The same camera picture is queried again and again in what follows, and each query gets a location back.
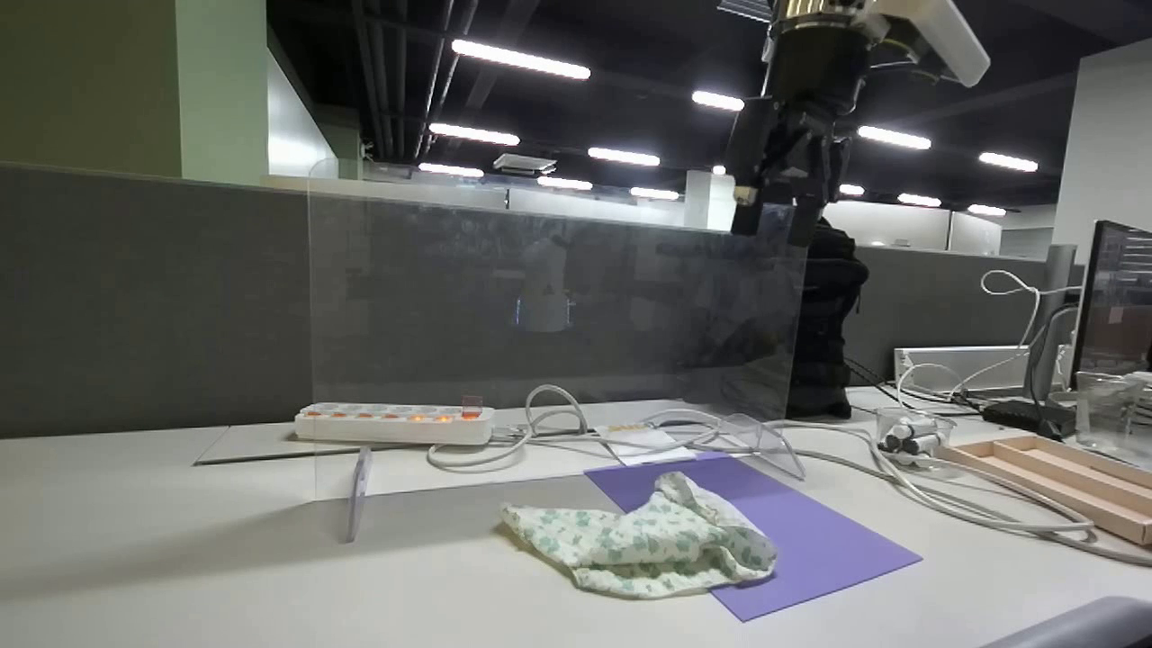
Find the purple paper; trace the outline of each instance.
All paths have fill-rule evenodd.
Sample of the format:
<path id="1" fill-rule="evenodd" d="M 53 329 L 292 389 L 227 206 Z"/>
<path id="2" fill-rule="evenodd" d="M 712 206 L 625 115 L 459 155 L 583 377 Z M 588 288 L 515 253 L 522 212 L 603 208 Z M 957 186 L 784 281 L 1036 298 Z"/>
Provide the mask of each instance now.
<path id="1" fill-rule="evenodd" d="M 648 503 L 655 480 L 667 472 L 685 472 L 693 482 L 731 502 L 777 546 L 777 572 L 771 578 L 712 589 L 712 598 L 741 622 L 922 562 L 887 538 L 731 458 L 604 468 L 588 472 L 588 480 L 622 512 L 633 512 Z"/>

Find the wooden board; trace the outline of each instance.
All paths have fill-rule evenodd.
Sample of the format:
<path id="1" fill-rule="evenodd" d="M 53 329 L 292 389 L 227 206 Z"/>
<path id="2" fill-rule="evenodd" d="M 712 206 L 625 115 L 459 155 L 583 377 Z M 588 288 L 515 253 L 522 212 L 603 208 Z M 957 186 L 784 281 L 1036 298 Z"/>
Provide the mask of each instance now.
<path id="1" fill-rule="evenodd" d="M 987 472 L 1014 480 L 1086 517 L 1107 534 L 1152 546 L 1152 475 L 1068 451 L 1041 437 L 1013 437 L 949 451 Z"/>

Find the ceiling light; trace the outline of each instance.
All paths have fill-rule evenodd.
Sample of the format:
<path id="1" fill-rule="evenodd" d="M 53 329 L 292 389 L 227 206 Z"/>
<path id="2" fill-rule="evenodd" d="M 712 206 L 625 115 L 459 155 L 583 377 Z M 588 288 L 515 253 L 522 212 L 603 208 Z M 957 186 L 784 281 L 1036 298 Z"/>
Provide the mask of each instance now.
<path id="1" fill-rule="evenodd" d="M 537 58 L 525 52 L 491 48 L 491 44 L 474 44 L 474 38 L 454 38 L 454 54 L 508 64 L 508 70 L 525 70 L 525 73 L 540 73 L 540 76 L 591 79 L 588 64 Z"/>
<path id="2" fill-rule="evenodd" d="M 984 167 L 1014 170 L 1014 174 L 1036 174 L 1041 170 L 1036 160 L 1014 160 L 1014 155 L 996 155 L 996 150 L 984 150 L 978 163 Z"/>
<path id="3" fill-rule="evenodd" d="M 935 197 L 935 194 L 900 194 L 897 200 L 905 200 L 905 206 L 925 206 L 925 208 L 939 208 L 939 197 Z"/>
<path id="4" fill-rule="evenodd" d="M 576 180 L 576 176 L 540 176 L 540 186 L 556 186 L 556 190 L 591 190 L 591 180 Z"/>
<path id="5" fill-rule="evenodd" d="M 972 215 L 995 215 L 995 221 L 1005 221 L 1005 215 L 1007 215 L 1007 208 L 1001 208 L 1001 206 L 978 206 L 978 200 L 967 206 L 967 212 L 972 212 Z"/>
<path id="6" fill-rule="evenodd" d="M 588 160 L 619 163 L 619 167 L 658 167 L 655 155 L 619 150 L 619 146 L 588 146 Z"/>
<path id="7" fill-rule="evenodd" d="M 863 186 L 859 182 L 838 182 L 838 194 L 863 197 Z"/>
<path id="8" fill-rule="evenodd" d="M 438 163 L 421 163 L 421 174 L 436 174 L 436 176 L 483 176 L 483 170 L 474 170 L 474 167 L 438 167 Z"/>
<path id="9" fill-rule="evenodd" d="M 645 197 L 645 200 L 682 200 L 682 190 L 633 186 L 633 197 Z"/>
<path id="10" fill-rule="evenodd" d="M 741 96 L 712 95 L 712 89 L 695 89 L 693 100 L 701 108 L 712 108 L 712 112 L 741 112 L 744 108 Z"/>
<path id="11" fill-rule="evenodd" d="M 930 150 L 930 146 L 933 146 L 930 136 L 900 133 L 900 128 L 881 128 L 881 126 L 859 126 L 857 133 L 859 133 L 863 142 L 888 145 L 888 146 L 906 146 L 906 150 Z"/>
<path id="12" fill-rule="evenodd" d="M 433 121 L 429 128 L 438 133 L 438 136 L 451 136 L 451 142 L 480 142 L 480 145 L 497 145 L 497 146 L 519 146 L 519 136 L 515 133 L 501 133 L 501 128 L 473 128 L 473 126 L 459 126 L 459 121 Z"/>

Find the monitor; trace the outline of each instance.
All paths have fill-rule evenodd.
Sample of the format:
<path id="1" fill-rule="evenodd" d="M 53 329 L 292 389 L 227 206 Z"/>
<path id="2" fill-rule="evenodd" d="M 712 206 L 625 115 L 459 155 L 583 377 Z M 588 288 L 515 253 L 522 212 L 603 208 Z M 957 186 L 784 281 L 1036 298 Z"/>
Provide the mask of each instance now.
<path id="1" fill-rule="evenodd" d="M 1126 374 L 1152 366 L 1152 234 L 1101 221 L 1085 274 L 1079 370 Z"/>

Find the desk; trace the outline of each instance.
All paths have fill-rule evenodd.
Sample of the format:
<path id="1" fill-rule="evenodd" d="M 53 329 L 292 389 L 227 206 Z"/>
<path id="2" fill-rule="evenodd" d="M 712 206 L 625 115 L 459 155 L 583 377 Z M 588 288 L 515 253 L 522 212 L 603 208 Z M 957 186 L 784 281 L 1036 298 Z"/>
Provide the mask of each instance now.
<path id="1" fill-rule="evenodd" d="M 591 406 L 636 419 L 652 404 Z M 925 562 L 760 622 L 712 598 L 609 601 L 571 589 L 492 534 L 501 503 L 594 503 L 598 452 L 528 451 L 501 475 L 438 475 L 421 452 L 378 452 L 371 522 L 339 545 L 324 475 L 352 458 L 190 468 L 220 443 L 289 426 L 0 443 L 4 648 L 588 648 L 588 644 L 933 644 L 972 648 L 1107 595 L 1152 601 L 1152 572 L 939 517 L 887 482 L 807 462 L 802 493 Z M 795 448 L 869 462 L 827 432 Z"/>

